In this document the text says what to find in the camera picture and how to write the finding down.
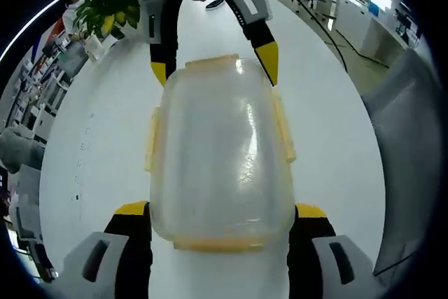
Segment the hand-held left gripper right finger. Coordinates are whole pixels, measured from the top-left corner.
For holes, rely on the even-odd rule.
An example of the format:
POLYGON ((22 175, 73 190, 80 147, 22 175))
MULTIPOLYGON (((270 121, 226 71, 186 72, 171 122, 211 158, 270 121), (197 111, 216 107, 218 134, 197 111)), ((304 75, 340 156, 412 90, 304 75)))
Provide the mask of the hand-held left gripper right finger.
POLYGON ((372 262, 346 235, 336 235, 326 213, 298 203, 288 236, 289 298, 380 298, 372 262))

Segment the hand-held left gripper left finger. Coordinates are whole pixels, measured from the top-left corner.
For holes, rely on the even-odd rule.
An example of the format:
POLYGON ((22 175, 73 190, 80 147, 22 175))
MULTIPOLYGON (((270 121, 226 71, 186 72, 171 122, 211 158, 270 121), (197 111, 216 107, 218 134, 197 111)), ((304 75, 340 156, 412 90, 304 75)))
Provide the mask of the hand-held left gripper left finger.
POLYGON ((148 298, 153 254, 149 202, 125 204, 64 259, 58 298, 148 298))

